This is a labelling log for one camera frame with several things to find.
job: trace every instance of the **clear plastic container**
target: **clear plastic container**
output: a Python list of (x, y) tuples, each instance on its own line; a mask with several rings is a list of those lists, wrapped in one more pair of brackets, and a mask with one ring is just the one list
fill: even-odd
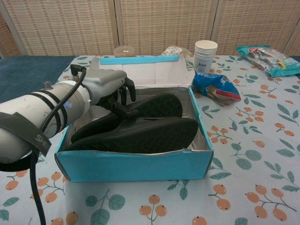
[(119, 46), (113, 50), (113, 54), (116, 58), (135, 57), (135, 48), (128, 45)]

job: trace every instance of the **stack of paper cups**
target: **stack of paper cups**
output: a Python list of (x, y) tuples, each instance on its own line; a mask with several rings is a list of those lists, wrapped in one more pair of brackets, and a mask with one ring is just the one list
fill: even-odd
[(195, 43), (195, 71), (201, 73), (208, 73), (214, 57), (218, 44), (209, 40), (197, 41)]

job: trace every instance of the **black cable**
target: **black cable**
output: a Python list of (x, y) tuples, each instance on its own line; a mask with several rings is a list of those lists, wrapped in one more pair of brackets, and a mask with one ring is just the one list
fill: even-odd
[[(65, 95), (65, 97), (52, 109), (52, 111), (49, 113), (45, 121), (43, 122), (41, 126), (42, 132), (44, 132), (51, 121), (52, 117), (57, 113), (57, 111), (64, 105), (64, 103), (77, 91), (78, 87), (81, 85), (85, 75), (86, 75), (86, 68), (79, 66), (79, 65), (71, 65), (71, 72), (72, 75), (78, 75), (78, 72), (82, 72), (79, 80), (76, 82), (76, 84), (73, 86), (73, 88)], [(41, 225), (46, 225), (46, 218), (45, 213), (43, 209), (43, 205), (41, 202), (41, 199), (39, 197), (38, 193), (38, 187), (37, 187), (37, 179), (36, 179), (36, 163), (38, 161), (39, 151), (34, 148), (31, 153), (30, 158), (30, 183), (31, 183), (31, 189), (33, 193), (33, 198), (37, 206), (37, 211), (39, 215), (39, 219), (41, 222)]]

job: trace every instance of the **blue snack bag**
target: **blue snack bag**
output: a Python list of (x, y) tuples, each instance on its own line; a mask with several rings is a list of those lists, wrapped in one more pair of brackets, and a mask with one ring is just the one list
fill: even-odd
[(195, 72), (192, 85), (211, 98), (241, 100), (238, 90), (225, 75)]
[(300, 73), (300, 62), (284, 55), (270, 45), (242, 45), (236, 50), (248, 61), (263, 69), (271, 77)]

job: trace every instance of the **plastic lid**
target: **plastic lid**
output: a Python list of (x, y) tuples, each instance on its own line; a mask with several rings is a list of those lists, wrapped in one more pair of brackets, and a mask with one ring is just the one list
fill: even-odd
[(214, 41), (202, 40), (202, 41), (197, 41), (195, 43), (195, 47), (202, 48), (202, 49), (215, 49), (218, 47), (218, 44)]
[(113, 54), (115, 57), (134, 57), (135, 48), (128, 45), (119, 46), (113, 50)]

